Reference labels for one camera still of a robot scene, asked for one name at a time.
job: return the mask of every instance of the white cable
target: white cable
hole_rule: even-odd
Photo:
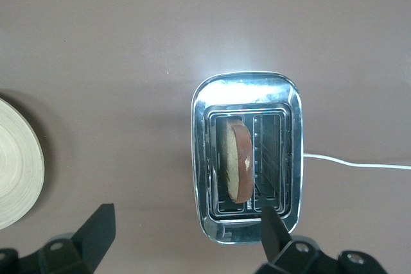
[[[304,153],[304,157],[311,157],[311,158],[319,158],[321,160],[330,160],[332,162],[347,165],[350,167],[368,167],[368,168],[392,168],[392,169],[407,169],[411,170],[411,166],[404,166],[404,165],[387,165],[387,164],[359,164],[359,163],[351,163],[346,162],[344,160],[340,160],[339,158],[329,157],[327,155],[320,155],[320,154],[311,154],[311,153]]]

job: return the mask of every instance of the bread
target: bread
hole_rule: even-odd
[[[238,118],[228,117],[222,122],[220,159],[223,162],[227,190],[235,203],[243,203],[251,198],[254,188],[250,131]]]

